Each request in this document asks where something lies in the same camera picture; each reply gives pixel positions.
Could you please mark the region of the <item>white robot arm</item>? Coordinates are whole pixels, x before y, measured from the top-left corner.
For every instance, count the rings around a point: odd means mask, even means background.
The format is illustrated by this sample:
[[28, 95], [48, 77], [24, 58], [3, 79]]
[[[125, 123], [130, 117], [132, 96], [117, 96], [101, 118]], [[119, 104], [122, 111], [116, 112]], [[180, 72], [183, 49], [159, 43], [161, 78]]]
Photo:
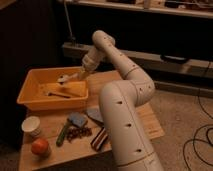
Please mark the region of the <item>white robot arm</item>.
[[82, 60], [78, 76], [85, 79], [107, 57], [122, 77], [107, 83], [99, 94], [99, 109], [119, 171], [164, 171], [137, 114], [136, 107], [153, 97], [151, 77], [115, 47], [113, 37], [97, 30], [93, 47]]

